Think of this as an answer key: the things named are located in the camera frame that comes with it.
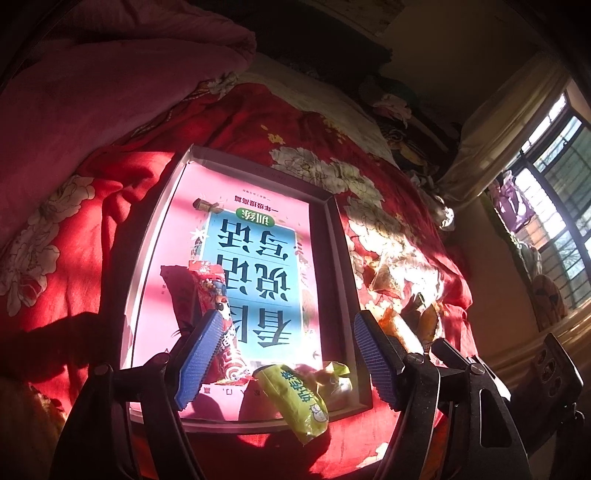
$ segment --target screw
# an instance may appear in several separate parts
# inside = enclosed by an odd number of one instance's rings
[[[470,372],[474,375],[484,375],[486,370],[484,370],[484,367],[480,364],[472,364],[470,365]]]
[[[109,371],[109,365],[102,364],[95,368],[95,375],[104,375]]]
[[[413,365],[421,365],[425,361],[425,357],[420,353],[409,353],[407,355],[407,361]]]

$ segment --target candy wrapper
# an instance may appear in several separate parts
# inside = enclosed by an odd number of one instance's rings
[[[304,380],[304,385],[317,393],[328,411],[345,408],[349,404],[349,394],[353,390],[349,367],[339,362],[323,362],[322,370],[314,370],[308,365],[298,365],[296,373]]]
[[[286,365],[270,365],[254,377],[285,422],[304,445],[328,428],[328,409],[322,398],[306,387],[304,379]]]
[[[223,317],[224,336],[203,382],[245,385],[251,378],[251,372],[238,348],[226,296],[224,270],[221,265],[207,261],[189,262],[189,270],[195,282],[201,313],[218,310]]]

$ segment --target white flower pattern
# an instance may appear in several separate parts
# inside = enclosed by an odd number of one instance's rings
[[[359,235],[359,242],[368,252],[382,255],[402,253],[408,242],[402,233],[400,222],[374,204],[367,204],[354,197],[345,206],[349,227]]]
[[[95,190],[90,177],[73,175],[28,218],[28,226],[9,244],[0,258],[0,296],[7,295],[8,316],[22,305],[32,307],[47,289],[47,275],[56,271],[60,251],[50,245],[59,222],[75,215]]]
[[[382,194],[374,183],[361,175],[359,169],[348,163],[331,158],[327,163],[305,148],[281,147],[269,152],[275,165],[273,168],[305,180],[330,193],[352,191],[361,200],[381,207]]]
[[[345,238],[347,239],[347,247],[349,247],[349,259],[355,276],[355,286],[357,286],[357,290],[360,290],[363,286],[363,258],[355,251],[355,244],[349,236],[345,235]]]
[[[238,75],[235,72],[230,72],[225,77],[209,82],[207,89],[212,95],[218,95],[217,99],[219,100],[234,88],[237,81]]]
[[[341,162],[337,158],[331,158],[331,160],[333,162],[330,166],[337,171],[338,178],[347,184],[349,190],[366,203],[371,203],[377,207],[382,206],[384,197],[369,178],[361,175],[357,167]]]

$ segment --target window frame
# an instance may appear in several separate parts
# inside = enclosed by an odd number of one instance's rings
[[[527,150],[527,152],[519,151],[517,154],[517,159],[513,162],[513,164],[509,167],[513,177],[519,175],[524,169],[530,171],[532,176],[538,182],[540,187],[544,190],[546,195],[550,198],[556,211],[562,217],[565,228],[563,228],[557,235],[554,236],[553,239],[546,242],[542,247],[540,247],[539,252],[542,254],[546,248],[551,247],[555,244],[555,241],[559,239],[562,235],[568,232],[573,239],[575,247],[577,248],[581,260],[583,261],[583,266],[585,272],[587,274],[587,281],[591,283],[591,256],[585,246],[585,242],[591,238],[591,229],[583,236],[577,227],[577,220],[578,218],[572,217],[569,213],[568,208],[564,202],[560,199],[560,196],[556,193],[553,189],[550,182],[546,179],[545,173],[551,169],[556,162],[560,161],[562,156],[569,150],[569,147],[577,140],[581,132],[584,128],[587,128],[591,131],[591,125],[587,120],[585,120],[581,114],[579,114],[576,110],[573,109],[569,96],[567,92],[563,92],[564,97],[566,99],[566,105],[556,117],[556,119],[552,122],[552,124],[548,127],[546,132]],[[562,150],[556,155],[552,161],[544,167],[542,171],[539,171],[535,166],[534,163],[539,159],[539,157],[546,151],[546,149],[554,142],[562,130],[566,127],[566,125],[570,122],[572,117],[576,117],[580,122],[581,125],[578,127],[577,131],[574,135],[566,142]],[[587,203],[585,208],[582,210],[583,212],[586,211],[587,208],[591,207],[591,200]]]

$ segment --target snack bag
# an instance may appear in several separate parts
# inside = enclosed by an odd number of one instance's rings
[[[302,444],[326,431],[329,415],[324,401],[294,370],[270,365],[255,371],[254,377]]]
[[[251,378],[251,372],[238,347],[236,329],[226,296],[224,270],[221,265],[207,261],[189,262],[189,270],[193,275],[201,313],[208,310],[220,311],[225,332],[203,382],[245,385]]]

